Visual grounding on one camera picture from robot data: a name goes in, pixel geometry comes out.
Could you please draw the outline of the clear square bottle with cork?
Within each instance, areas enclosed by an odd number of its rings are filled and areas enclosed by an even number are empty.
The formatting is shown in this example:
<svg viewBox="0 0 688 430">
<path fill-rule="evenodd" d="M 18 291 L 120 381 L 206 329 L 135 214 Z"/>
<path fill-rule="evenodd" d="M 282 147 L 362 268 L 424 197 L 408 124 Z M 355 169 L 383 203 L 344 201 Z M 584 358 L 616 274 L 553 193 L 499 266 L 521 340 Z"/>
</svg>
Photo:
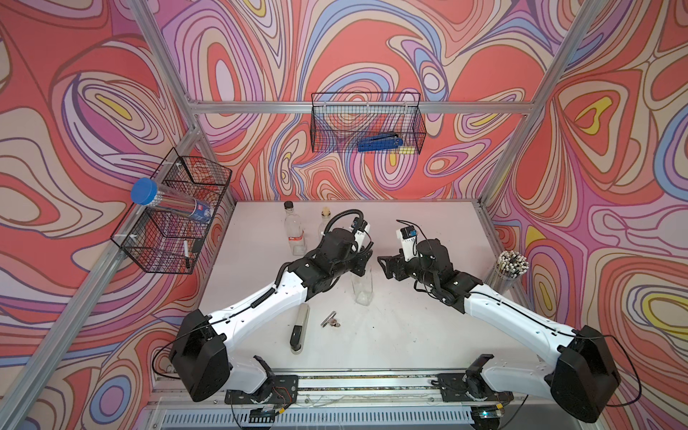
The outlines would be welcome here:
<svg viewBox="0 0 688 430">
<path fill-rule="evenodd" d="M 361 276 L 352 274 L 351 285 L 355 302 L 361 306 L 369 306 L 374 298 L 373 270 L 366 269 Z"/>
</svg>

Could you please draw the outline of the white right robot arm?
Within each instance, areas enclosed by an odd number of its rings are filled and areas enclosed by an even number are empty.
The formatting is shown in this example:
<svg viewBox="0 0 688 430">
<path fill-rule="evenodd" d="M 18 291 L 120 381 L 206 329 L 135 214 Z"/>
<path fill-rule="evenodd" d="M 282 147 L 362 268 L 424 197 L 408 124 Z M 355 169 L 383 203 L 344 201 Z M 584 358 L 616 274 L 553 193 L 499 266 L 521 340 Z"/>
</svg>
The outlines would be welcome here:
<svg viewBox="0 0 688 430">
<path fill-rule="evenodd" d="M 598 330 L 577 330 L 550 321 L 504 297 L 481 279 L 456 270 L 437 239 L 405 243 L 394 256 L 377 259 L 387 279 L 413 279 L 417 292 L 481 320 L 535 353 L 528 364 L 480 355 L 462 378 L 466 396 L 483 401 L 498 392 L 520 392 L 554 401 L 563 411 L 594 423 L 620 385 L 620 375 Z"/>
</svg>

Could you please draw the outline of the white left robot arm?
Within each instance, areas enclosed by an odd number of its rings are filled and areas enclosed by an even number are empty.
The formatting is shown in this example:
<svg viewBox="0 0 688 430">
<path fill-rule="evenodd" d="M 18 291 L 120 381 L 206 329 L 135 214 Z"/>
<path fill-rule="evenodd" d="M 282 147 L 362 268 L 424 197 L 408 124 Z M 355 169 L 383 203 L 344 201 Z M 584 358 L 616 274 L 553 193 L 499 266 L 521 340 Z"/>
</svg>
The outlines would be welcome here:
<svg viewBox="0 0 688 430">
<path fill-rule="evenodd" d="M 284 263 L 272 284 L 209 315 L 195 310 L 185 316 L 169 361 L 191 400 L 204 401 L 221 390 L 266 397 L 272 369 L 263 358 L 234 349 L 276 316 L 331 290 L 343 274 L 364 275 L 373 253 L 372 243 L 363 244 L 368 231 L 369 227 L 333 229 L 316 249 Z"/>
</svg>

